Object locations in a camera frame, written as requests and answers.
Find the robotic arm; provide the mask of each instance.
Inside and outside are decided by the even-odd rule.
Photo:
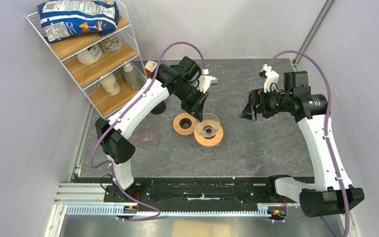
[[[257,119],[257,113],[270,118],[279,112],[289,112],[298,123],[306,140],[314,170],[314,185],[296,181],[288,175],[271,176],[268,179],[268,194],[286,196],[299,202],[307,217],[344,213],[341,188],[334,164],[325,141],[323,124],[327,100],[322,94],[311,94],[307,72],[284,74],[284,89],[278,89],[278,74],[264,65],[260,76],[265,78],[264,88],[252,90],[241,117]],[[362,188],[354,188],[348,177],[333,139],[331,119],[328,124],[329,138],[341,172],[341,178],[352,209],[362,200]]]
[[[169,67],[161,64],[156,79],[148,79],[143,88],[119,112],[112,115],[108,121],[103,118],[96,121],[98,138],[117,121],[115,127],[102,141],[101,146],[107,158],[112,161],[115,176],[123,189],[127,189],[134,183],[130,159],[136,148],[128,141],[128,138],[136,126],[155,106],[171,94],[181,100],[181,108],[184,111],[202,121],[204,101],[208,96],[207,89],[212,83],[217,82],[215,77],[207,74],[208,71],[201,70],[188,57],[184,57],[178,65]],[[193,85],[195,81],[198,81],[197,87]],[[120,115],[126,111],[127,113],[120,118]]]

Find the white wall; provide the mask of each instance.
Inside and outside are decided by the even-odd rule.
[[[379,1],[336,1],[307,54],[331,85],[342,162],[364,188],[365,200],[354,209],[358,227],[362,236],[379,236]],[[300,69],[309,71],[313,93],[324,91],[306,59]]]
[[[299,49],[324,0],[122,0],[144,60],[188,41],[205,58],[271,58]],[[199,58],[176,46],[166,59]]]
[[[40,2],[0,2],[0,237],[44,235],[88,105],[25,18]]]

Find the wooden shelf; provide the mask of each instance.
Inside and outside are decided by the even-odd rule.
[[[130,23],[126,21],[123,17],[120,17],[118,21],[117,30],[122,29],[128,26]],[[64,39],[57,43],[51,43],[50,47],[56,53],[57,57],[60,60],[64,60],[65,58],[77,54],[77,52],[81,49],[88,48],[99,40],[104,39],[107,36],[99,36],[99,33],[87,33],[81,36],[73,36],[68,39]]]
[[[112,112],[119,109],[121,106],[125,105],[128,101],[133,98],[139,92],[138,90],[131,89],[124,78],[121,75],[118,75],[117,82],[121,87],[119,94],[115,96],[108,95],[102,86],[98,87],[96,90],[91,91],[88,96],[89,99],[94,103],[95,107],[102,114],[102,117],[105,118],[110,115]]]
[[[120,50],[115,53],[103,52],[100,59],[91,65],[80,63],[76,57],[66,60],[64,64],[72,77],[83,88],[137,54],[137,51],[123,40],[123,47]]]

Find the wooden stand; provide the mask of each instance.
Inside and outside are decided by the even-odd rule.
[[[188,113],[182,113],[174,119],[175,131],[183,136],[188,136],[194,133],[195,118]]]
[[[223,135],[224,135],[224,132],[223,132],[223,128],[221,126],[220,126],[220,129],[217,132],[216,136],[214,136],[211,139],[204,138],[196,132],[194,133],[194,136],[195,136],[195,139],[197,140],[197,142],[199,144],[205,146],[205,147],[213,147],[213,146],[218,145],[222,141]]]

